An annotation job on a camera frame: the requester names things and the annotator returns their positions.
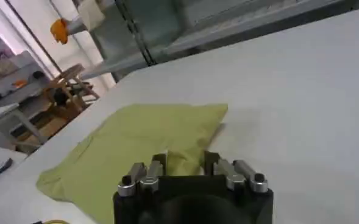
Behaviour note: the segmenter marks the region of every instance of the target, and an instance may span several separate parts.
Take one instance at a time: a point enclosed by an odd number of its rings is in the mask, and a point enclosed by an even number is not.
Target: black object
[[[4,171],[6,171],[8,168],[10,168],[10,166],[13,164],[13,160],[12,159],[8,159],[3,166],[0,168],[0,174],[3,173]]]
[[[35,71],[35,72],[33,72],[32,76],[35,79],[39,79],[41,77],[45,77],[45,74],[41,71]]]
[[[152,160],[161,159],[162,156],[159,155]],[[151,163],[144,179],[138,181],[132,177],[134,193],[121,196],[116,192],[113,196],[115,224],[271,224],[273,191],[268,189],[264,193],[254,192],[248,180],[233,190],[229,189],[227,180],[230,176],[214,174],[217,170],[213,170],[213,164],[219,163],[219,160],[217,153],[206,153],[205,175],[162,175],[157,178],[157,190],[143,185],[143,181],[152,178]],[[256,176],[257,180],[266,181],[263,174],[257,173]]]

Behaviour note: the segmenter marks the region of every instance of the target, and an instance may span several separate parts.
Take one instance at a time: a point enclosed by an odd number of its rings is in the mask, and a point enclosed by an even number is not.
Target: orange object
[[[14,86],[15,88],[20,88],[20,87],[25,86],[26,84],[27,84],[27,81],[26,81],[26,80],[18,80],[18,81],[15,81],[15,82],[13,83],[13,86]]]
[[[57,42],[66,44],[68,42],[68,31],[66,29],[66,20],[58,19],[51,26],[51,33]]]

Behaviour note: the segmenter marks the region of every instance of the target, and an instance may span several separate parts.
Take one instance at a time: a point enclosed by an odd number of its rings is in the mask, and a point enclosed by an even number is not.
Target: yellow-green towel
[[[195,175],[227,111],[226,104],[135,104],[106,121],[55,168],[43,172],[37,188],[70,201],[98,223],[112,224],[113,194],[133,163],[149,164],[167,152],[168,175]]]

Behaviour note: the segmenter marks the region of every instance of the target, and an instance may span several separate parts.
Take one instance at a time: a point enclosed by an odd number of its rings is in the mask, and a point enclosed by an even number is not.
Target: metal rod
[[[16,15],[18,20],[22,23],[22,25],[25,27],[25,29],[28,31],[28,33],[33,37],[35,42],[38,44],[38,46],[41,48],[41,50],[44,52],[44,54],[48,57],[48,59],[51,61],[51,63],[55,66],[56,70],[58,70],[59,73],[62,73],[62,69],[58,66],[56,61],[52,58],[52,56],[48,53],[48,51],[45,49],[45,47],[41,44],[40,40],[36,37],[36,35],[33,33],[32,29],[26,24],[25,20],[21,17],[21,15],[16,11],[14,6],[10,3],[9,0],[4,0],[6,4],[10,7],[10,9],[13,11],[13,13]]]

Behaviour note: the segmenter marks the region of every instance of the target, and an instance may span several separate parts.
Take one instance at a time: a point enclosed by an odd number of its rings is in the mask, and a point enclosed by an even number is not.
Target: yellow cable
[[[50,221],[44,222],[44,224],[69,224],[69,223],[66,221],[63,221],[63,220],[50,220]]]

